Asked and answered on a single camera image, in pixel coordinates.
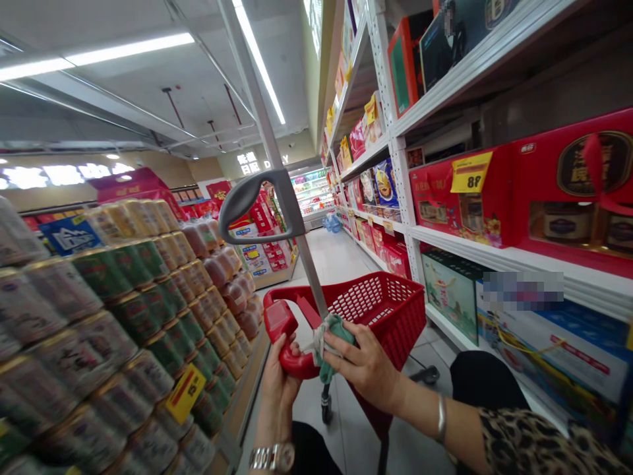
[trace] silver watch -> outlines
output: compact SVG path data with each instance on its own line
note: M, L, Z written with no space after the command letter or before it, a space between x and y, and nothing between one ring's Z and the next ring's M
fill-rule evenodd
M280 474L290 473L295 463L295 446L279 443L271 447L257 447L251 451L251 470L269 470Z

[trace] ceiling light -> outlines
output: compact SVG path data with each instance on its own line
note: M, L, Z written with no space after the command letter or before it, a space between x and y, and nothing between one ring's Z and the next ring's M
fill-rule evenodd
M16 66L8 66L0 69L0 81L35 76L72 67L75 67L75 65L69 63L63 58L45 59L44 61L35 61Z
M279 101L277 101L277 95L275 95L275 91L272 88L272 83L270 82L270 78L268 77L268 71L266 71L266 65L264 64L261 53L259 52L259 47L257 46L257 42L255 41L253 30L251 30L251 23L249 22L249 18L246 15L246 10L242 5L242 0L233 0L233 6L235 7L235 13L237 13L237 19L239 20L239 24L242 27L242 32L244 33L246 42L249 44L249 48L251 49L251 53L253 54L255 64L257 64L257 67L259 68L259 73L262 75L262 80L264 81L264 85L266 86L266 90L268 91L268 95L270 96L270 100L272 101L272 105L275 107L275 111L277 112L277 116L279 117L279 122L285 124L286 120L284 119L282 109L279 106Z
M88 53L80 53L66 57L68 61L76 66L83 66L108 59L116 59L125 56L132 56L148 51L156 51L157 49L172 48L183 44L193 43L194 40L189 33L180 33L176 35L163 36L162 38L154 38L137 43L129 43L127 45L115 46L105 49L97 49Z

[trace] person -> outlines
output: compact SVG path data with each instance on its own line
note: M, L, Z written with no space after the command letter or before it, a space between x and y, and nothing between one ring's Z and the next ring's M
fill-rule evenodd
M446 398L397 371L369 327L348 321L343 325L358 346L328 332L326 342L342 357L325 351L324 360L378 409L443 443L458 460L459 474L632 473L579 423L570 422L567 438L533 413L510 370L493 355L459 354L450 368L453 398ZM289 341L298 356L294 339L293 334ZM301 381L286 374L279 363L285 343L285 335L275 342L264 368L254 447L291 441L295 447L291 473L339 475L320 434L292 421ZM440 413L445 424L440 424Z

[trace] silver bracelet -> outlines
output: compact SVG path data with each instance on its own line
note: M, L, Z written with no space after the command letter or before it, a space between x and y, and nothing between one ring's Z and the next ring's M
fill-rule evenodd
M440 393L438 393L438 398L440 401L438 408L440 414L437 423L437 437L435 438L435 441L444 445L444 440L446 439L446 400Z

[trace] white tile floor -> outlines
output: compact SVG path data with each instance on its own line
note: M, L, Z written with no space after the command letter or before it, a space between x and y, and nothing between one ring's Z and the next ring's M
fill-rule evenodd
M364 250L344 232L332 234L320 228L308 233L307 237L321 284L344 282L380 270ZM280 284L280 286L289 285L308 285L301 261L297 263L292 281ZM261 290L258 294L263 297L269 289ZM290 306L299 321L297 341L300 344L311 341L312 330L301 317L298 307L293 303L290 303ZM436 389L446 395L451 395L450 373L444 361L452 362L456 352L455 347L439 330L427 327L416 342L411 355L425 365L435 365L440 372ZM410 375L418 370L420 366L409 359L402 371ZM293 407L294 420L311 424L321 433L332 458L344 474L376 473L380 441L349 385L340 375L332 380L330 394L334 417L329 426L321 422L321 390L322 385L318 379L303 383ZM260 395L255 400L252 423L249 424L245 435L238 475L248 472L248 458L255 438L255 422L259 405ZM405 422L394 420L389 436L388 473L455 473L455 468L443 448Z

